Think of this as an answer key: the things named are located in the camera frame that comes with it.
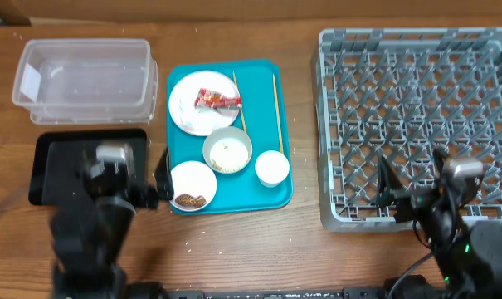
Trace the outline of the brown food scrap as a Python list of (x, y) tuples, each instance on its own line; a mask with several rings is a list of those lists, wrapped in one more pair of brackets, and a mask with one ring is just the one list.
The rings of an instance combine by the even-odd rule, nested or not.
[(202, 195), (194, 197), (190, 194), (181, 194), (175, 198), (175, 203), (186, 208), (201, 208), (207, 204), (207, 200)]

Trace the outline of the small pink plate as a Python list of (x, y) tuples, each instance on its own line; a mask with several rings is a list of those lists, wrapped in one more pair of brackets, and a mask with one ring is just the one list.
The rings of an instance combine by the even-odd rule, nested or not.
[[(209, 166), (198, 161), (186, 161), (171, 170), (174, 196), (170, 201), (180, 212), (192, 213), (205, 209), (213, 201), (217, 192), (217, 178)], [(202, 195), (207, 204), (201, 208), (186, 208), (175, 203), (175, 198), (181, 194), (194, 197)]]

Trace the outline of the large white plate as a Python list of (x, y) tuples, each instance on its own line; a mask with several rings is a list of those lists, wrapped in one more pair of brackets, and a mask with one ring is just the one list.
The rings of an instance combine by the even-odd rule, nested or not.
[(168, 112), (173, 122), (191, 135), (207, 136), (214, 130), (231, 126), (239, 110), (198, 108), (195, 100), (201, 88), (216, 91), (223, 96), (239, 96), (232, 79), (217, 71), (195, 71), (179, 80), (168, 98)]

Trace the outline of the grey bowl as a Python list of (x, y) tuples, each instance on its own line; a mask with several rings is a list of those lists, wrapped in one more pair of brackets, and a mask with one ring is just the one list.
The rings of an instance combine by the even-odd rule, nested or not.
[(202, 154), (206, 164), (220, 174), (243, 170), (251, 160), (252, 143), (247, 133), (230, 126), (214, 130), (204, 140)]

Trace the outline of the red snack wrapper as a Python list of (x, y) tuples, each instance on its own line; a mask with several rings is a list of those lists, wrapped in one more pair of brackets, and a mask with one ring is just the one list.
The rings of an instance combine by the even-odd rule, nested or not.
[(202, 88), (194, 102), (196, 108), (210, 108), (214, 110), (239, 110), (238, 96), (227, 97), (223, 94)]

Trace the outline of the white cup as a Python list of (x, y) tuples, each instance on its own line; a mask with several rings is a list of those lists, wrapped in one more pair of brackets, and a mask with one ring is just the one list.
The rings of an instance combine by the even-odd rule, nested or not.
[(281, 152), (268, 150), (257, 157), (255, 171), (264, 186), (273, 188), (287, 178), (290, 162)]

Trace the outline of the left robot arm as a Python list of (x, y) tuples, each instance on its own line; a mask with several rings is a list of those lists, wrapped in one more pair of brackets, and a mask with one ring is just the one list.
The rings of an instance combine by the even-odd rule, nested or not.
[(80, 179), (90, 202), (60, 208), (51, 220), (55, 298), (167, 297), (159, 282), (129, 284), (117, 259), (138, 209), (156, 209), (174, 196), (170, 152), (154, 172), (155, 185), (133, 181), (134, 153), (125, 142), (105, 142), (83, 162)]

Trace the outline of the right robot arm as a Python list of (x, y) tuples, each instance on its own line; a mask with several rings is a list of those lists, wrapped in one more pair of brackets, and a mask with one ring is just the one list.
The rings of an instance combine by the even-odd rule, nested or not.
[(431, 187), (406, 188), (385, 158), (378, 161), (376, 205), (394, 206), (396, 223), (412, 223), (429, 253), (386, 282), (389, 298), (502, 298), (502, 223), (465, 223), (460, 209), (484, 178), (477, 159), (452, 159), (439, 151)]

